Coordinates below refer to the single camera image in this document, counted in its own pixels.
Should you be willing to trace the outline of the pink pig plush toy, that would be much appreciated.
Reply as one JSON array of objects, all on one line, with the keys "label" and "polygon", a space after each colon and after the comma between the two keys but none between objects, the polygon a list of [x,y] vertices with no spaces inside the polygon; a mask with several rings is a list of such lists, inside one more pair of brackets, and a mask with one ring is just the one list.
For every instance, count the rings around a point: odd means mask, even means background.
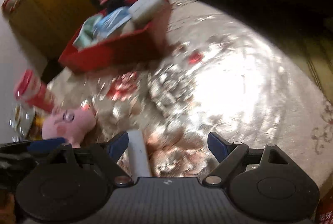
[{"label": "pink pig plush toy", "polygon": [[91,110],[58,110],[44,120],[42,138],[64,138],[73,148],[80,148],[86,134],[93,130],[96,124],[95,114]]}]

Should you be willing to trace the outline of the red rectangular storage box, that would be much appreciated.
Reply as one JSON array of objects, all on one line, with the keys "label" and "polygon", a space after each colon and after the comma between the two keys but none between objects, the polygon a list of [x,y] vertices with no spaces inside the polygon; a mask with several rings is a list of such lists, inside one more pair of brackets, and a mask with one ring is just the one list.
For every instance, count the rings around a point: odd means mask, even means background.
[{"label": "red rectangular storage box", "polygon": [[74,73],[86,73],[113,65],[160,59],[167,48],[166,31],[171,15],[170,2],[165,2],[166,6],[145,26],[131,33],[105,39],[83,50],[78,50],[73,45],[79,35],[79,30],[76,31],[58,62]]}]

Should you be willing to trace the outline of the white green towel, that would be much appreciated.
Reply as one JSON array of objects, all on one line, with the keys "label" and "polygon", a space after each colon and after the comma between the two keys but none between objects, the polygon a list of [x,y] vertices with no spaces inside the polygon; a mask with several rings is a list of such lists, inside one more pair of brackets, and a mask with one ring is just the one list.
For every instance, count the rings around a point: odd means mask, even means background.
[{"label": "white green towel", "polygon": [[95,25],[103,19],[102,14],[96,14],[85,20],[77,38],[73,42],[73,46],[78,50],[83,50],[87,47],[95,45],[97,37],[94,35],[96,28]]}]

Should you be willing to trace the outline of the grey white sponge block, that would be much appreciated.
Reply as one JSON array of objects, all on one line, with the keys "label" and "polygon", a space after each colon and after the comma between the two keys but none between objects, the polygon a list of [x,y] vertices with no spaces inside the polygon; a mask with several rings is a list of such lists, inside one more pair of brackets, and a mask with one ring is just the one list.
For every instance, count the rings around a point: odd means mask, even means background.
[{"label": "grey white sponge block", "polygon": [[132,22],[137,26],[142,26],[149,23],[167,5],[166,0],[137,0],[128,8],[128,12],[132,17]]}]

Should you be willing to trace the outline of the clear glass jar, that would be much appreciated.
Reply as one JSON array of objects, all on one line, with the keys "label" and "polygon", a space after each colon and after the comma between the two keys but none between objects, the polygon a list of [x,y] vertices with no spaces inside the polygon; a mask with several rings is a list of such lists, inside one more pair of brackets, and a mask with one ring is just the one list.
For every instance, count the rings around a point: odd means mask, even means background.
[{"label": "clear glass jar", "polygon": [[42,140],[44,118],[34,109],[16,103],[12,108],[9,126],[15,132],[12,141]]}]

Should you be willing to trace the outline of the pink lid plastic jar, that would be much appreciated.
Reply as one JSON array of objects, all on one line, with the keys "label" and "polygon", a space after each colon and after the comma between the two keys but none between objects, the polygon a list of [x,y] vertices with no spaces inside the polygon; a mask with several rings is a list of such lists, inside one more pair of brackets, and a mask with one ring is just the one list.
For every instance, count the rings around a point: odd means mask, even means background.
[{"label": "pink lid plastic jar", "polygon": [[51,113],[55,107],[54,94],[30,69],[22,74],[21,79],[15,85],[14,97],[22,103],[42,109],[47,113]]}]

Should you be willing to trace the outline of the floral beige table cloth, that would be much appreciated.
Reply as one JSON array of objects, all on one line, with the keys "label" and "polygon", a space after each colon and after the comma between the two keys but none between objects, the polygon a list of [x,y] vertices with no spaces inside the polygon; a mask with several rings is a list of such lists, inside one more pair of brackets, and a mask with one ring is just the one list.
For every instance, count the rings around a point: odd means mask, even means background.
[{"label": "floral beige table cloth", "polygon": [[92,104],[94,140],[138,129],[157,176],[204,178],[217,166],[207,136],[252,148],[278,145],[332,188],[332,105],[279,48],[198,0],[169,0],[168,53],[160,61],[74,74],[49,84],[64,108]]}]

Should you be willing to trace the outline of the red tissue box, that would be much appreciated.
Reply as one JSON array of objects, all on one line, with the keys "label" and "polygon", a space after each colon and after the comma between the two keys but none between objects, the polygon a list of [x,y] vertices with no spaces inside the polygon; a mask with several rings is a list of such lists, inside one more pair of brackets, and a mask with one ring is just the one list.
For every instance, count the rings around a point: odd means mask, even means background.
[{"label": "red tissue box", "polygon": [[333,188],[320,200],[315,223],[333,224]]}]

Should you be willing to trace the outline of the red santa doll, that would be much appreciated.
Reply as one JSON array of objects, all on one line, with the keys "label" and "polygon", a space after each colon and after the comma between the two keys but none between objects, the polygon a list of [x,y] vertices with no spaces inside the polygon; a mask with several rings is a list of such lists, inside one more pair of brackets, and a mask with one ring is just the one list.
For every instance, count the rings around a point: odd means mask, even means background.
[{"label": "red santa doll", "polygon": [[19,4],[19,0],[3,0],[2,3],[2,12],[4,14],[11,14],[14,12],[16,6]]}]

